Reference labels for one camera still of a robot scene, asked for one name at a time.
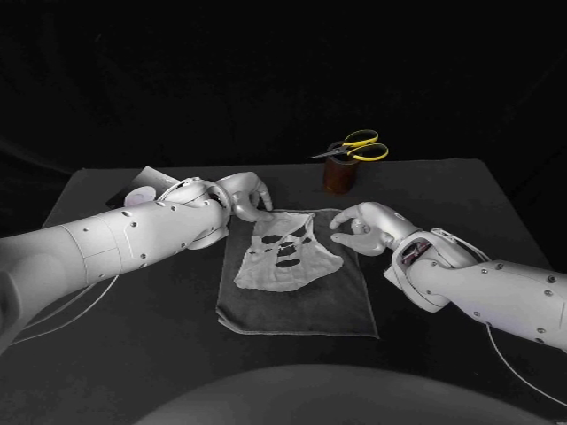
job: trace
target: table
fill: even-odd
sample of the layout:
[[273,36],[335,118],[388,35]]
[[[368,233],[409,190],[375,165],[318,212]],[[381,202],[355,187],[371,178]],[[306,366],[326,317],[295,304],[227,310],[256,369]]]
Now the table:
[[[107,210],[106,201],[139,169],[78,171],[45,227]],[[160,168],[178,179],[217,180],[254,171],[276,208],[347,208],[364,201],[393,207],[429,230],[445,228],[492,259],[550,268],[481,160],[361,164],[345,196],[322,189],[323,164]],[[453,383],[534,414],[567,420],[567,408],[512,376],[484,325],[450,304],[427,313],[384,279],[388,252],[361,257],[381,340],[365,337],[244,336],[217,323],[225,241],[186,251],[120,276],[91,312],[65,329],[12,347],[0,358],[0,423],[129,424],[185,391],[258,367],[347,364]],[[52,326],[97,297],[94,291]],[[567,356],[495,331],[525,378],[567,402]]]

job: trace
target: dark cloth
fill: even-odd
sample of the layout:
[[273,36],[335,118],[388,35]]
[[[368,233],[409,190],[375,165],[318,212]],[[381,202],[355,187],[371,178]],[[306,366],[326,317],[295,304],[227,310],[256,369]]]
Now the dark cloth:
[[372,319],[367,283],[357,252],[331,241],[328,224],[341,210],[277,210],[315,213],[313,234],[328,251],[344,258],[341,269],[290,292],[243,289],[234,282],[246,250],[251,245],[254,223],[231,218],[224,258],[217,314],[220,323],[241,334],[372,336],[378,338]]

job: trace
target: brown cup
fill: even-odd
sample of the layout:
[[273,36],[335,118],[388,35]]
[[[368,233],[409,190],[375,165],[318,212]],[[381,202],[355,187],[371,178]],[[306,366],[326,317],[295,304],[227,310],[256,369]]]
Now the brown cup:
[[[329,145],[328,150],[338,148],[342,142]],[[361,161],[348,155],[326,157],[325,163],[325,191],[342,195],[351,191],[357,181],[357,168]]]

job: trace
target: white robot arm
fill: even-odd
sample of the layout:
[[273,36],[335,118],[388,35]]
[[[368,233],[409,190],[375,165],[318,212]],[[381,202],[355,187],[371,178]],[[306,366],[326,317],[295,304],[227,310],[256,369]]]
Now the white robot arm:
[[435,313],[452,302],[481,323],[567,351],[567,274],[502,260],[479,260],[442,229],[422,231],[387,206],[348,208],[331,228],[354,219],[354,235],[332,240],[364,255],[394,251],[388,281]]
[[159,200],[0,239],[0,354],[41,310],[104,279],[143,268],[178,252],[198,250],[228,235],[233,213],[271,220],[273,209],[256,173],[218,182],[176,181]]

